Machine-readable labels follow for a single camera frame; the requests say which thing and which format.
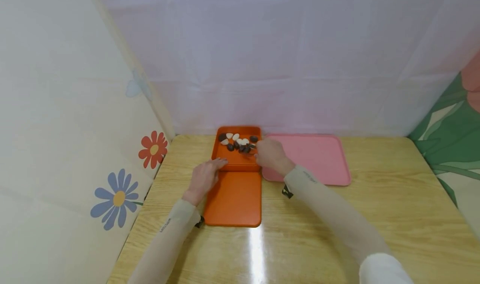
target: arm sleeve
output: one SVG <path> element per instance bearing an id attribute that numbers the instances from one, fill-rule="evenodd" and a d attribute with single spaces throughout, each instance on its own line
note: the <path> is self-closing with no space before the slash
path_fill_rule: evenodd
<path id="1" fill-rule="evenodd" d="M 387 254 L 368 256 L 360 266 L 360 284 L 413 284 L 400 262 Z"/>
<path id="2" fill-rule="evenodd" d="M 130 277 L 129 284 L 164 284 L 177 261 L 181 246 L 200 214 L 195 206 L 180 199 L 160 228 Z"/>
<path id="3" fill-rule="evenodd" d="M 297 165 L 285 176 L 288 190 L 318 215 L 349 249 L 358 265 L 375 253 L 390 254 L 377 230 L 341 196 Z"/>

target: pink tray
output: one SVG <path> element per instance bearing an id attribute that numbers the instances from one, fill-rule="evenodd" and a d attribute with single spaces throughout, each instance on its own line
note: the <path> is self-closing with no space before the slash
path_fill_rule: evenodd
<path id="1" fill-rule="evenodd" d="M 325 185 L 347 186 L 351 177 L 342 143 L 333 135 L 267 135 L 282 143 L 287 156 L 309 170 Z M 283 182 L 280 174 L 263 168 L 268 181 Z"/>

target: wooden table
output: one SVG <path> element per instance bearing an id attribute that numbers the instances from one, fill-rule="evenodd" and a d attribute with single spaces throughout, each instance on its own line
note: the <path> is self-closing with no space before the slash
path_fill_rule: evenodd
<path id="1" fill-rule="evenodd" d="M 108 283 L 126 283 L 142 253 L 211 156 L 214 136 L 177 136 Z M 416 284 L 480 281 L 480 244 L 407 138 L 342 138 L 352 183 L 333 187 L 371 221 Z M 194 228 L 169 283 L 358 283 L 358 267 L 280 183 L 262 182 L 258 228 Z"/>

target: black stone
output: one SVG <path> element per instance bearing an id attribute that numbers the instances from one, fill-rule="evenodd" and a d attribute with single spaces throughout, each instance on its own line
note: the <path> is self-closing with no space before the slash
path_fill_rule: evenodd
<path id="1" fill-rule="evenodd" d="M 227 139 L 227 134 L 226 133 L 222 133 L 218 136 L 218 141 L 219 142 L 224 141 L 225 139 Z"/>

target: white curtain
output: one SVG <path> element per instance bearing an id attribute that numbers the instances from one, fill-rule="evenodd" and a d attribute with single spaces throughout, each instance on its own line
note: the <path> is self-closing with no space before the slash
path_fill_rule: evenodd
<path id="1" fill-rule="evenodd" d="M 407 135 L 480 48 L 479 0 L 103 0 L 178 133 Z"/>
<path id="2" fill-rule="evenodd" d="M 0 282 L 105 283 L 168 142 L 95 0 L 0 0 Z"/>

